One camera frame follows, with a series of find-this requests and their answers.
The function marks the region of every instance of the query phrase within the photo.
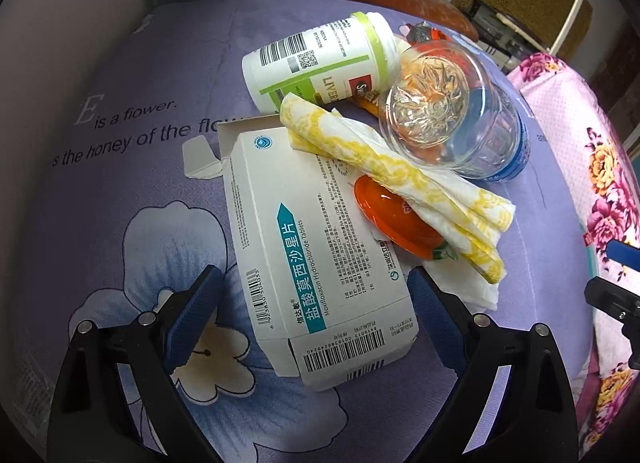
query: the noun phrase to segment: pink floral fabric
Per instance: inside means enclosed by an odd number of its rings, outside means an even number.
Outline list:
[[[638,181],[631,162],[591,88],[562,60],[536,53],[509,75],[529,103],[549,142],[584,228],[593,276],[640,293],[640,273],[609,259],[606,247],[616,239],[640,247]],[[626,365],[630,345],[620,322],[597,311],[595,341],[600,392],[591,420],[580,431],[585,453],[624,404],[637,371]]]

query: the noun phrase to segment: metal screw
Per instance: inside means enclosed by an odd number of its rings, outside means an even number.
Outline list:
[[[486,328],[487,326],[491,326],[491,319],[487,317],[484,313],[476,313],[474,315],[474,322],[481,328]]]
[[[544,324],[536,324],[536,333],[541,337],[546,337],[549,335],[549,328]]]
[[[80,324],[78,324],[78,333],[85,334],[87,333],[94,325],[91,324],[90,320],[83,320]]]
[[[142,326],[149,326],[156,321],[156,314],[152,311],[146,311],[142,315],[138,317],[138,322],[142,324]]]

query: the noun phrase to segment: blue circular logo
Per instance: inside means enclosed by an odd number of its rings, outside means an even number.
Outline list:
[[[269,149],[272,143],[273,142],[269,136],[258,136],[254,140],[254,144],[258,149]]]

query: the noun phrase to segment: red logo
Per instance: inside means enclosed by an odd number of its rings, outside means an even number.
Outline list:
[[[371,91],[371,75],[364,75],[364,77],[352,78],[349,80],[351,86],[352,95],[364,95],[367,91]]]

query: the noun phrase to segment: green band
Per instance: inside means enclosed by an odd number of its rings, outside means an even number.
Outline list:
[[[329,66],[324,66],[323,68],[312,69],[311,71],[308,71],[306,73],[301,73],[300,75],[296,75],[295,77],[290,77],[286,80],[283,80],[282,82],[278,82],[277,84],[267,86],[266,88],[263,88],[260,90],[260,95],[264,95],[269,91],[275,91],[276,89],[283,88],[285,86],[288,86],[289,84],[295,84],[300,80],[304,80],[304,79],[313,77],[315,75],[319,75],[321,73],[324,73],[325,71],[331,71],[333,69],[341,68],[342,66],[356,64],[357,62],[362,62],[363,60],[368,60],[368,59],[369,59],[369,55],[360,55],[359,57],[348,58],[347,60],[343,60],[341,62],[334,62],[333,64],[330,64]]]
[[[367,34],[367,39],[373,49],[373,56],[376,59],[376,65],[378,66],[378,76],[380,78],[380,85],[378,86],[378,90],[382,90],[385,87],[388,87],[386,82],[387,71],[386,71],[386,59],[385,52],[382,49],[382,43],[380,42],[380,38],[376,33],[376,29],[373,27],[369,18],[363,14],[362,12],[356,12],[351,14],[351,17],[356,19],[364,28],[365,33]]]

